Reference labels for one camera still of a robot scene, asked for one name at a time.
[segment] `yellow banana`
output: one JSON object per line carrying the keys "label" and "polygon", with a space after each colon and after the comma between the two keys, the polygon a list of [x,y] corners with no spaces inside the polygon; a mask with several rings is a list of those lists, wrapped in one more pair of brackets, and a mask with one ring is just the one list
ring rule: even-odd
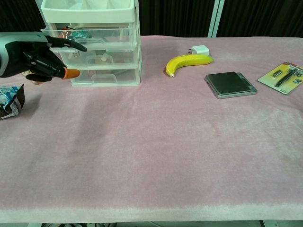
{"label": "yellow banana", "polygon": [[166,73],[173,77],[177,69],[189,65],[206,65],[214,59],[205,54],[186,54],[171,59],[165,68]]}

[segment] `black curtain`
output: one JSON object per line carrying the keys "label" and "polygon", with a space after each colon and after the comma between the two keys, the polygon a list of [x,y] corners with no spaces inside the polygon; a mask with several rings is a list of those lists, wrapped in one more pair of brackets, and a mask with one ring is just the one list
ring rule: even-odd
{"label": "black curtain", "polygon": [[35,0],[0,0],[0,32],[40,31],[45,27]]}
{"label": "black curtain", "polygon": [[141,35],[207,37],[214,0],[139,0]]}
{"label": "black curtain", "polygon": [[303,37],[303,0],[225,0],[218,37]]}

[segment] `robotic hand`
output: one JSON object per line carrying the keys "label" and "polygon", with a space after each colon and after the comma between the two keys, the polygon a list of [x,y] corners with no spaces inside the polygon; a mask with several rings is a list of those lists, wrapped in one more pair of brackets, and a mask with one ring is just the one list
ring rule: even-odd
{"label": "robotic hand", "polygon": [[50,47],[72,47],[86,52],[81,44],[63,38],[53,38],[41,32],[0,33],[0,78],[30,70],[27,79],[47,82],[53,77],[71,79],[79,70],[68,70]]}

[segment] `table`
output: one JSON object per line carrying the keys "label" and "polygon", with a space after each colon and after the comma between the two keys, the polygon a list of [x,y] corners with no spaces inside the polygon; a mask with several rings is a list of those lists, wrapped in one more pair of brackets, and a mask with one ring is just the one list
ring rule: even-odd
{"label": "table", "polygon": [[[214,62],[163,70],[191,46]],[[303,39],[142,38],[138,87],[25,84],[0,121],[0,222],[303,219],[303,87],[257,79],[303,65]],[[217,99],[206,74],[236,71],[254,96]]]}

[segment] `plastic drawer organizer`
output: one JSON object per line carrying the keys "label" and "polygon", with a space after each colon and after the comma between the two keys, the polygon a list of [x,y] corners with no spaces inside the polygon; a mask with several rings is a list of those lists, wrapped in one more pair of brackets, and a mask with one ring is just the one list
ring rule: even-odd
{"label": "plastic drawer organizer", "polygon": [[73,86],[135,86],[141,78],[138,0],[44,0],[42,32],[87,48],[52,48],[67,68],[79,69]]}

